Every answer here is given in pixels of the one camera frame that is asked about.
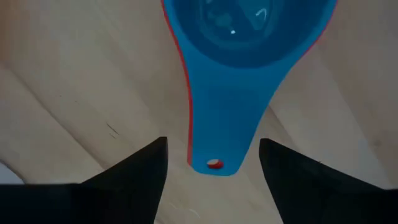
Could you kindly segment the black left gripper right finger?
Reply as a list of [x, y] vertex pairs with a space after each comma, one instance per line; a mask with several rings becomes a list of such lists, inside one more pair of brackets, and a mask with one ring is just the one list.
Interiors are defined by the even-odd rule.
[[271, 139], [259, 159], [283, 224], [398, 224], [398, 189], [382, 189]]

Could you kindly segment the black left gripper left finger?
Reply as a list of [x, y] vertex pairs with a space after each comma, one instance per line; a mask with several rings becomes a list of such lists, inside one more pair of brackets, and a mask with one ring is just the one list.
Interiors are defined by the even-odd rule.
[[167, 170], [159, 137], [79, 184], [0, 184], [0, 224], [154, 224]]

